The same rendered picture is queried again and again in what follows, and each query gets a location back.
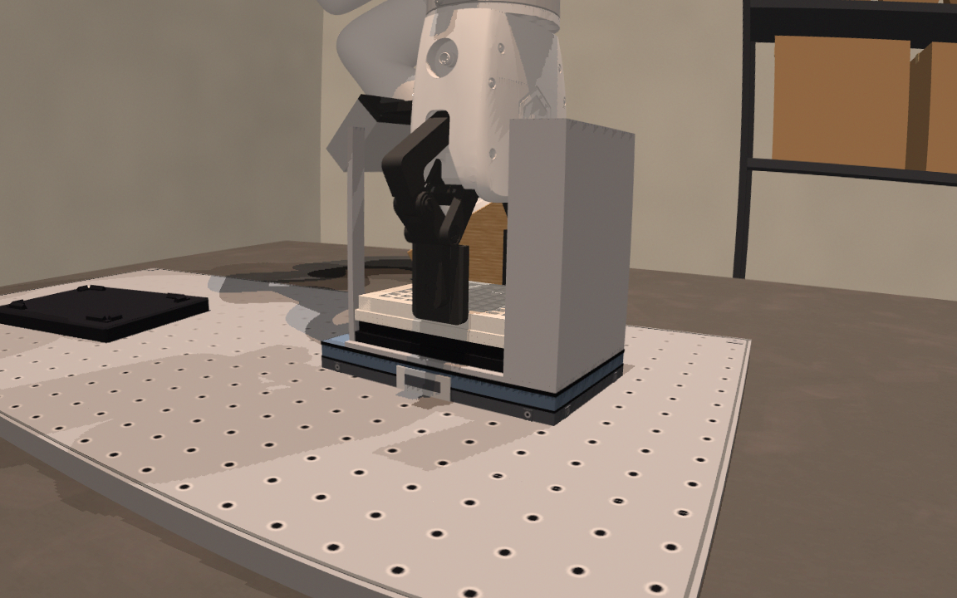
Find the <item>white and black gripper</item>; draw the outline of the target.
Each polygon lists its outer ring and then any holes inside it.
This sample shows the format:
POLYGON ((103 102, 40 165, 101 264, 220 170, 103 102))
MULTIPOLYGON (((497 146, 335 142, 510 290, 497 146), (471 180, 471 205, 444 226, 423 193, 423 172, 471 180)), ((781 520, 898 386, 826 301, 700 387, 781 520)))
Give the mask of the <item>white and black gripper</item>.
POLYGON ((509 119, 567 118, 559 30, 555 12, 515 3, 426 15, 410 134, 382 160, 413 243, 415 318, 468 320, 469 246, 459 243, 479 198, 508 215, 509 119))

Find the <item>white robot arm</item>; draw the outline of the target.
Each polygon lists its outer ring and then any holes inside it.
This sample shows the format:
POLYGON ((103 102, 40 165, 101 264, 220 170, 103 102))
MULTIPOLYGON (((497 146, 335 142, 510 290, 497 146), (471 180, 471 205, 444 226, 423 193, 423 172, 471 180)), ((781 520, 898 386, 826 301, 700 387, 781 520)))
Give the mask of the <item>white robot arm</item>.
POLYGON ((531 5, 561 18, 561 0, 387 0, 343 27, 337 54, 365 92, 326 147, 343 173, 348 173, 348 126, 365 126, 365 173, 383 173, 386 153, 410 134, 414 67, 426 15, 474 2, 531 5))

